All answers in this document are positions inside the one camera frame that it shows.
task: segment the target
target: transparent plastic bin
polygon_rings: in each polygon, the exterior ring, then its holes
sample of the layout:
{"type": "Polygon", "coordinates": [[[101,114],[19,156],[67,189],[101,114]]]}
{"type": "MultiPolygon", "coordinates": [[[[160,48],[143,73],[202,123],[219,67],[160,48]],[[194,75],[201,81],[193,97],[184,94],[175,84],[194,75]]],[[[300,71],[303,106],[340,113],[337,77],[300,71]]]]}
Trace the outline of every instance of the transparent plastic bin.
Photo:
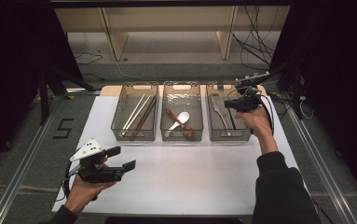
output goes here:
{"type": "Polygon", "coordinates": [[[165,82],[160,120],[163,141],[201,141],[203,122],[201,110],[200,85],[198,82],[165,82]],[[165,111],[169,108],[178,117],[180,113],[189,113],[185,123],[193,129],[193,137],[187,137],[181,126],[169,131],[175,120],[165,111]]]}
{"type": "Polygon", "coordinates": [[[119,95],[111,130],[117,141],[155,141],[157,117],[158,84],[126,83],[119,95]]]}
{"type": "Polygon", "coordinates": [[[240,94],[236,91],[234,82],[224,83],[223,94],[218,90],[216,83],[207,84],[207,115],[211,141],[248,141],[251,130],[247,129],[244,120],[235,119],[237,111],[225,108],[225,99],[238,99],[240,94]],[[213,101],[219,106],[228,128],[226,128],[221,116],[214,110],[213,101]]]}

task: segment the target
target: white table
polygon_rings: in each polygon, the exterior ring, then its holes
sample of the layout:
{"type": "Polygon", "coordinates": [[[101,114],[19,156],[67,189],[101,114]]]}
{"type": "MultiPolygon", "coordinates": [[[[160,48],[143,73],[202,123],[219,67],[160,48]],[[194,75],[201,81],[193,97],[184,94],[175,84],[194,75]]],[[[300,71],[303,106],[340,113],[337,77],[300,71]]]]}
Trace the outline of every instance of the white table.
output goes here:
{"type": "MultiPolygon", "coordinates": [[[[161,140],[161,100],[156,141],[117,142],[110,129],[117,100],[117,96],[96,97],[78,147],[91,137],[105,149],[122,146],[122,152],[107,164],[121,166],[137,160],[136,168],[104,190],[84,213],[137,217],[242,217],[253,213],[255,180],[259,175],[256,159],[261,155],[255,136],[248,142],[211,142],[203,97],[204,131],[200,142],[161,140]]],[[[297,168],[274,106],[272,110],[277,145],[288,166],[297,168]]],[[[62,197],[60,190],[57,198],[62,197]]],[[[64,203],[65,200],[56,202],[52,211],[64,203]]]]}

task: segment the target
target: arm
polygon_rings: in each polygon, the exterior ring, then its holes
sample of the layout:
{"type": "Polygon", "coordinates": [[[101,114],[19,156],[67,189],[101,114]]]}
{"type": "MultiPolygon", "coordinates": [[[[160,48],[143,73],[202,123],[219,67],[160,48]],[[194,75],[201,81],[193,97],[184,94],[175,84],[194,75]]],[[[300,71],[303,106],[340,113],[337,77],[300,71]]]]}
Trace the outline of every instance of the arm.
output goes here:
{"type": "Polygon", "coordinates": [[[236,118],[244,119],[254,130],[262,151],[257,159],[253,223],[321,223],[301,174],[296,168],[288,168],[278,150],[265,109],[238,113],[236,118]]]}

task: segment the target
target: person's right hand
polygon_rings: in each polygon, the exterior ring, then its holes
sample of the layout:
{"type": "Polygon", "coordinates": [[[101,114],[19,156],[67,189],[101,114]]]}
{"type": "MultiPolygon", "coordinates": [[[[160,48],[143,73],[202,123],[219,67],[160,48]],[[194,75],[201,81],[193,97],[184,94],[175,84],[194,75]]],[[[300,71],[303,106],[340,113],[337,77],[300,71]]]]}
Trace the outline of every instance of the person's right hand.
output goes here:
{"type": "Polygon", "coordinates": [[[244,119],[245,125],[254,130],[254,135],[258,138],[265,134],[272,135],[268,123],[268,114],[263,106],[259,106],[251,112],[238,112],[236,114],[236,119],[244,119]]]}

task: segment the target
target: utensil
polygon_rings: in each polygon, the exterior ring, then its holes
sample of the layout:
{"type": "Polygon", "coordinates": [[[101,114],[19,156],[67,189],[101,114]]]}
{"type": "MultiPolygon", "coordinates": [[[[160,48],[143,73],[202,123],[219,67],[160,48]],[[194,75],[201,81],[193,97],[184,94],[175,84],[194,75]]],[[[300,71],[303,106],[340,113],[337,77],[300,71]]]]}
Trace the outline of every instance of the utensil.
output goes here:
{"type": "MultiPolygon", "coordinates": [[[[219,94],[223,97],[223,99],[225,101],[227,99],[227,97],[225,96],[224,81],[221,77],[218,78],[218,80],[216,82],[216,86],[218,88],[219,94]]],[[[230,118],[231,127],[233,128],[233,130],[236,130],[236,124],[234,123],[234,119],[233,119],[233,116],[231,115],[230,108],[227,109],[227,112],[228,112],[228,116],[230,118]]]]}
{"type": "Polygon", "coordinates": [[[146,105],[146,103],[148,102],[149,98],[151,98],[151,96],[148,96],[148,98],[146,98],[144,104],[140,107],[140,109],[138,109],[136,111],[136,114],[134,115],[134,117],[131,119],[131,116],[133,115],[133,113],[131,113],[130,118],[128,119],[128,121],[126,122],[125,126],[123,127],[122,131],[126,131],[129,129],[129,127],[132,125],[132,123],[135,121],[135,119],[137,119],[138,114],[140,114],[140,112],[143,110],[144,106],[146,105]]]}
{"type": "MultiPolygon", "coordinates": [[[[186,138],[193,138],[195,137],[195,132],[193,131],[192,128],[184,125],[185,122],[189,120],[189,113],[187,112],[182,112],[181,114],[178,115],[178,118],[172,113],[172,111],[169,108],[164,109],[167,114],[170,115],[173,119],[175,119],[175,123],[172,125],[172,127],[169,130],[175,129],[177,126],[181,125],[182,130],[184,130],[184,137],[186,138]]],[[[170,136],[171,131],[166,132],[166,137],[170,136]]]]}
{"type": "MultiPolygon", "coordinates": [[[[227,122],[225,121],[225,118],[221,112],[221,108],[219,108],[219,105],[216,102],[215,97],[219,97],[219,95],[217,93],[211,94],[211,102],[213,103],[213,110],[219,115],[219,117],[221,117],[221,120],[224,122],[225,128],[229,129],[229,127],[227,126],[227,122]]],[[[231,136],[231,132],[227,131],[227,136],[231,136]]]]}
{"type": "MultiPolygon", "coordinates": [[[[139,131],[141,129],[141,127],[143,127],[143,124],[146,120],[146,118],[148,117],[149,113],[151,112],[151,110],[153,109],[154,105],[156,104],[156,96],[154,96],[151,100],[150,105],[148,106],[148,108],[145,110],[143,116],[140,119],[140,122],[138,122],[137,127],[135,127],[136,131],[139,131]]],[[[137,136],[138,132],[133,133],[131,135],[131,140],[134,140],[134,138],[137,136]]]]}

